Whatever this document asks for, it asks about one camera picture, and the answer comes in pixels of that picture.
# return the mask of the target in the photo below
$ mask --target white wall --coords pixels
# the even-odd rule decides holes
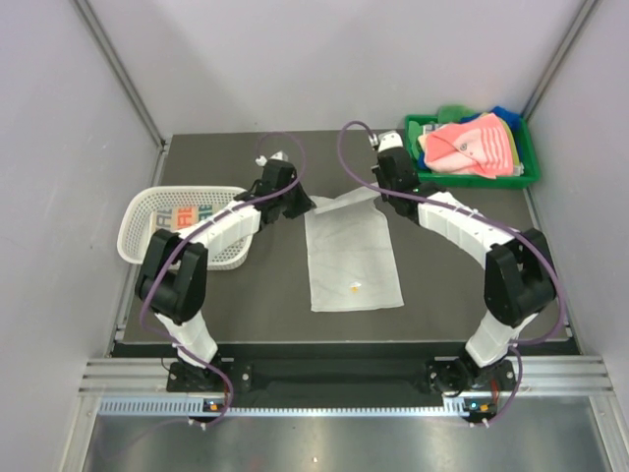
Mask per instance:
[[[520,110],[577,0],[91,0],[164,135]]]
[[[69,1],[0,6],[0,457],[53,470],[126,265],[115,236],[155,145]]]
[[[601,2],[531,122],[534,198],[581,341],[629,418],[629,3]]]

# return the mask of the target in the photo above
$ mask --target pink cloth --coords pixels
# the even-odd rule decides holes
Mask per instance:
[[[426,165],[434,172],[513,175],[509,137],[493,113],[464,124],[451,123],[426,138]]]

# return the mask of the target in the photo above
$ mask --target white plastic basket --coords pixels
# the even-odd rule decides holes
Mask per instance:
[[[214,214],[244,192],[239,187],[151,187],[137,194],[127,207],[118,233],[118,254],[131,264],[141,264],[150,239],[154,211],[175,207],[212,205]],[[208,270],[230,270],[247,258],[253,236],[232,244],[207,262]]]

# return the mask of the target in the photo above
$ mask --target blue cloth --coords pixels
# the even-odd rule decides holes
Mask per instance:
[[[495,116],[503,120],[507,124],[507,126],[511,129],[511,131],[517,131],[520,129],[521,123],[520,123],[520,115],[518,113],[509,111],[506,108],[503,108],[501,106],[494,106],[489,111],[489,113],[493,113],[495,114]],[[472,120],[476,120],[479,116],[481,116],[481,113],[468,116],[466,118],[463,118],[459,123],[468,123]]]

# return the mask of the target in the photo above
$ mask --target white cloth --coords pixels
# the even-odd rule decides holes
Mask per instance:
[[[313,312],[354,312],[404,305],[386,216],[373,198],[357,203],[313,197],[306,214]],[[338,206],[339,199],[348,202]],[[330,211],[320,211],[336,205]]]

